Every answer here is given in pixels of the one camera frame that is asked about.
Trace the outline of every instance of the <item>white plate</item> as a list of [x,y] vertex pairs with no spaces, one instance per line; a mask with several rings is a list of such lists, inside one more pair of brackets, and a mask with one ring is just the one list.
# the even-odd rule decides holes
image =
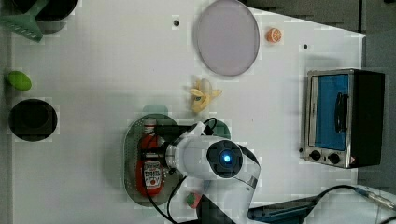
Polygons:
[[236,0],[219,0],[201,16],[197,41],[204,63],[213,72],[236,76],[256,60],[260,33],[247,7]]

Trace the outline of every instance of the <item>red bottle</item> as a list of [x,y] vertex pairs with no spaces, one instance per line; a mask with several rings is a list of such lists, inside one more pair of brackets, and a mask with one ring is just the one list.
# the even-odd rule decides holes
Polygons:
[[[145,119],[145,129],[141,139],[140,149],[147,150],[158,147],[161,137],[153,133],[157,120]],[[146,188],[148,189],[149,196],[153,197],[161,192],[163,189],[163,167],[158,161],[146,160],[137,161],[135,176],[136,188],[143,195],[147,197],[144,185],[142,169],[144,169],[144,176],[146,179]]]

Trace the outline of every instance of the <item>black bowl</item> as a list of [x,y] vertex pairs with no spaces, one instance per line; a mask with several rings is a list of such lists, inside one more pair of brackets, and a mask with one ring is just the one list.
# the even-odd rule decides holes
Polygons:
[[[22,12],[27,12],[36,0],[12,0],[14,5]],[[77,5],[78,0],[50,0],[43,10],[37,15],[38,21],[60,21],[66,18]]]
[[45,101],[29,99],[15,105],[8,117],[11,131],[29,142],[48,138],[56,129],[58,116]]

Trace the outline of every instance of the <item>green spatula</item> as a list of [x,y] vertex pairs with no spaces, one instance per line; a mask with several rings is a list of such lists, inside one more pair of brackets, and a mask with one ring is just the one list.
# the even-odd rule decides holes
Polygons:
[[34,5],[23,15],[2,16],[0,24],[6,26],[18,35],[39,42],[43,38],[40,28],[38,28],[35,17],[47,5],[50,0],[37,0]]

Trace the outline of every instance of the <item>orange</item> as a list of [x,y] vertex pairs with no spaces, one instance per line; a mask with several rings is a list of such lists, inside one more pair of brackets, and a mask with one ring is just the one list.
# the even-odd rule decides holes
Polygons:
[[271,30],[269,30],[266,35],[266,39],[272,43],[279,42],[281,38],[282,32],[280,32],[280,30],[276,28],[272,28]]

